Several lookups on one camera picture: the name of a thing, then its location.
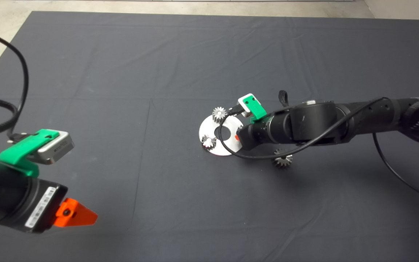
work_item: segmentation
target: dark gray tablecloth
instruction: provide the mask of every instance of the dark gray tablecloth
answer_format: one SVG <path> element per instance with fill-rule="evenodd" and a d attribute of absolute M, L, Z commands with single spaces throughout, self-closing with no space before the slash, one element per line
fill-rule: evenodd
<path fill-rule="evenodd" d="M 371 136 L 278 171 L 209 154 L 197 135 L 247 93 L 268 111 L 279 89 L 292 104 L 419 96 L 418 20 L 34 12 L 13 44 L 31 77 L 16 131 L 71 133 L 75 149 L 40 177 L 99 218 L 41 235 L 0 226 L 0 261 L 419 261 L 419 195 Z M 0 99 L 20 93 L 5 51 Z M 419 144 L 380 138 L 419 186 Z"/>

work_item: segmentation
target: green 3d-printed bracket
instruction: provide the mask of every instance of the green 3d-printed bracket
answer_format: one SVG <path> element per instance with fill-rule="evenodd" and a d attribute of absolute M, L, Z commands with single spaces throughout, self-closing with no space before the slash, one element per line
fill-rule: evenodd
<path fill-rule="evenodd" d="M 59 136 L 58 131 L 40 129 L 17 144 L 0 153 L 0 162 L 21 171 L 28 177 L 38 177 L 38 166 L 26 159 L 43 145 Z"/>
<path fill-rule="evenodd" d="M 248 96 L 244 98 L 243 102 L 253 114 L 253 116 L 250 118 L 252 124 L 266 116 L 266 110 L 264 110 L 263 106 L 261 106 L 261 103 L 258 102 L 254 96 Z"/>

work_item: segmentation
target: barcode label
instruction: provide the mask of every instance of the barcode label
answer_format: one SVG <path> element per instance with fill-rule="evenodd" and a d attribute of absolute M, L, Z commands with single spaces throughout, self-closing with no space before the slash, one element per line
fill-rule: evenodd
<path fill-rule="evenodd" d="M 56 192 L 56 188 L 53 186 L 48 187 L 45 194 L 41 197 L 40 201 L 36 205 L 35 209 L 33 210 L 32 214 L 28 218 L 27 222 L 25 222 L 25 226 L 32 229 L 38 219 L 40 218 L 41 214 L 45 210 L 45 207 L 48 205 L 48 202 L 51 200 L 51 197 Z"/>

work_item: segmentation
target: white circular plate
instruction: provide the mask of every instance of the white circular plate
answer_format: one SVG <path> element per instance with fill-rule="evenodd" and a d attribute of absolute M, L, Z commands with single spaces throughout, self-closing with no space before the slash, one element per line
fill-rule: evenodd
<path fill-rule="evenodd" d="M 232 151 L 239 151 L 242 148 L 242 144 L 240 141 L 236 139 L 237 129 L 243 124 L 238 120 L 235 116 L 229 116 L 226 121 L 224 121 L 223 126 L 226 126 L 226 128 L 231 131 L 231 136 L 224 140 L 224 143 L 228 148 L 230 148 Z M 203 136 L 208 136 L 209 138 L 215 138 L 214 130 L 219 127 L 218 123 L 215 123 L 213 121 L 213 116 L 208 116 L 205 118 L 205 120 L 200 125 L 200 130 L 198 131 L 198 135 L 200 136 L 199 140 L 201 143 L 201 140 Z M 224 146 L 221 144 L 221 141 L 219 139 L 216 139 L 216 146 L 208 150 L 210 153 L 213 153 L 217 156 L 230 156 L 231 153 L 224 148 Z"/>

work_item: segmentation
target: gear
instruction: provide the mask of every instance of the gear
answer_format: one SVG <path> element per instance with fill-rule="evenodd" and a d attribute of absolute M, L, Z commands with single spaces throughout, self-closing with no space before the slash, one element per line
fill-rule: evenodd
<path fill-rule="evenodd" d="M 276 149 L 274 151 L 275 155 L 279 155 L 282 154 L 283 151 L 281 149 Z M 288 155 L 288 156 L 283 156 L 281 158 L 275 158 L 272 160 L 273 164 L 277 167 L 277 168 L 288 168 L 293 161 L 293 156 L 292 155 Z"/>
<path fill-rule="evenodd" d="M 203 136 L 203 138 L 201 139 L 201 145 L 206 149 L 206 150 L 211 150 L 216 146 L 216 138 L 210 138 L 209 136 Z"/>
<path fill-rule="evenodd" d="M 213 110 L 213 121 L 215 123 L 221 123 L 224 117 L 226 117 L 227 111 L 223 107 L 217 107 Z"/>

